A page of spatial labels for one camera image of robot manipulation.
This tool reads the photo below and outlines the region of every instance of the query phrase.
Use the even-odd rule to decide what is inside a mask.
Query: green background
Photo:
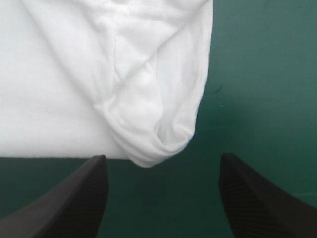
[[[317,206],[317,1],[216,0],[211,60],[196,134],[150,169],[108,161],[99,238],[232,238],[219,159],[234,152]],[[1,159],[0,217],[79,167],[80,159]]]

